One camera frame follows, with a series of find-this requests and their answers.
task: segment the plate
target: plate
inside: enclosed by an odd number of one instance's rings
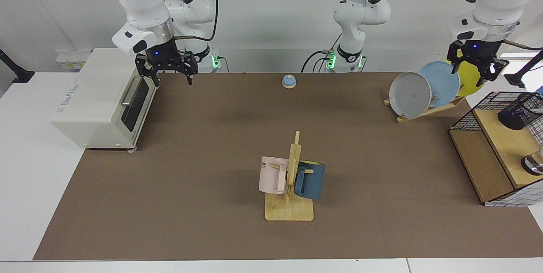
[[[392,82],[389,98],[396,114],[415,118],[428,109],[432,90],[426,78],[415,72],[404,72]]]
[[[434,61],[423,66],[419,74],[426,78],[432,89],[430,107],[438,108],[448,105],[454,100],[460,90],[460,75],[452,73],[452,65],[444,61]]]
[[[475,92],[479,91],[484,85],[481,84],[479,87],[476,86],[481,78],[481,74],[479,73],[479,70],[477,70],[477,66],[474,66],[469,62],[462,62],[460,64],[458,75],[460,75],[462,88],[460,88],[457,96],[466,97],[475,94]]]

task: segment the pink mug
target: pink mug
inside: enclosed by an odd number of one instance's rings
[[[258,190],[268,194],[284,194],[287,186],[288,160],[263,156],[260,163]]]

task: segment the mug handle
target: mug handle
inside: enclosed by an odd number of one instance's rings
[[[275,185],[274,185],[274,190],[277,192],[279,191],[279,180],[281,178],[281,173],[286,173],[287,172],[287,166],[284,165],[284,164],[277,164],[279,165],[279,175],[275,178]]]
[[[302,184],[301,184],[301,188],[300,188],[300,195],[303,196],[304,195],[304,186],[305,186],[305,182],[304,182],[304,178],[305,178],[305,171],[308,169],[308,167],[299,167],[298,168],[298,172],[297,172],[297,178],[296,178],[296,181],[301,181]]]

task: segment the dark blue mug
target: dark blue mug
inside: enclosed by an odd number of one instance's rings
[[[312,161],[300,161],[294,184],[294,193],[302,198],[320,198],[324,181],[325,165]]]

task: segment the wall outlet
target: wall outlet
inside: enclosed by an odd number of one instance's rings
[[[79,72],[91,56],[91,50],[57,51],[55,62],[62,70]]]

